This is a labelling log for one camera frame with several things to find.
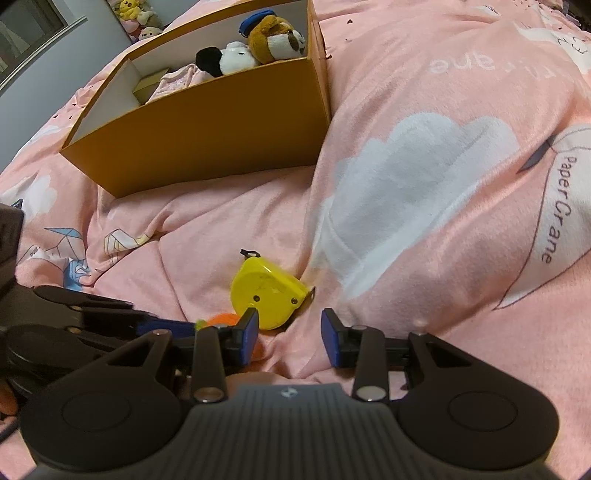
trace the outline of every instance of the pink blanket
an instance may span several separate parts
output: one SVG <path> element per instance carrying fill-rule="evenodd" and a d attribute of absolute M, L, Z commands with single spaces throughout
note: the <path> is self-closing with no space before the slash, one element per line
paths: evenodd
<path fill-rule="evenodd" d="M 202 0 L 173 27 L 232 1 Z M 18 280 L 194 321 L 231 312 L 239 250 L 255 249 L 316 298 L 261 336 L 258 372 L 232 386 L 350 388 L 320 339 L 327 306 L 389 336 L 426 330 L 549 396 L 548 462 L 578 478 L 591 465 L 591 35 L 535 0 L 487 1 L 316 0 L 334 113 L 316 169 L 114 200 L 58 154 L 107 66 L 0 176 L 0 202 L 25 211 Z M 402 383 L 392 375 L 393 397 Z M 0 447 L 8 478 L 31 467 L 25 451 L 18 437 Z"/>

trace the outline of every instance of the blue hat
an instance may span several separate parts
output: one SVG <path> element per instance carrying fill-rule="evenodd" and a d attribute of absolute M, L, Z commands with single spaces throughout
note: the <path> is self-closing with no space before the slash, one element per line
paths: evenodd
<path fill-rule="evenodd" d="M 275 15 L 275 12 L 271 9 L 267 9 L 252 14 L 240 24 L 240 29 L 238 30 L 240 35 L 242 35 L 244 38 L 248 38 L 248 35 L 250 35 L 252 29 L 255 28 L 267 15 Z"/>

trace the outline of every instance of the cardboard box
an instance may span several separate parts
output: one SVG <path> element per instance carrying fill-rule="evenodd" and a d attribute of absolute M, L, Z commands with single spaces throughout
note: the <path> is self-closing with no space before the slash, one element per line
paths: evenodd
<path fill-rule="evenodd" d="M 249 0 L 130 51 L 101 85 L 61 153 L 115 197 L 190 180 L 315 164 L 330 123 L 326 53 L 311 1 Z M 139 80 L 244 39 L 272 8 L 307 40 L 306 56 L 234 73 L 140 106 Z"/>
<path fill-rule="evenodd" d="M 134 96 L 138 99 L 140 105 L 145 104 L 152 94 L 158 88 L 162 77 L 170 72 L 170 69 L 160 70 L 159 72 L 142 78 L 134 88 Z"/>

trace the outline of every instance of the green object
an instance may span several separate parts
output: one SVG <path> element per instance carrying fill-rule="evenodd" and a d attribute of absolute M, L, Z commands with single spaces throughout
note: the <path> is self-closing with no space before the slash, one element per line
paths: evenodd
<path fill-rule="evenodd" d="M 201 330 L 205 327 L 209 327 L 209 324 L 205 320 L 199 319 L 195 322 L 195 330 Z"/>

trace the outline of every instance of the panda plush toy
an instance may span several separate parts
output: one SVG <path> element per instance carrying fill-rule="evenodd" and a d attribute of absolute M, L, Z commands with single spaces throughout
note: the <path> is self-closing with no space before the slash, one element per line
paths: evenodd
<path fill-rule="evenodd" d="M 235 41 L 220 50 L 217 47 L 207 47 L 199 50 L 195 55 L 195 65 L 212 77 L 221 77 L 242 70 L 259 66 L 258 60 L 252 56 L 248 46 Z"/>

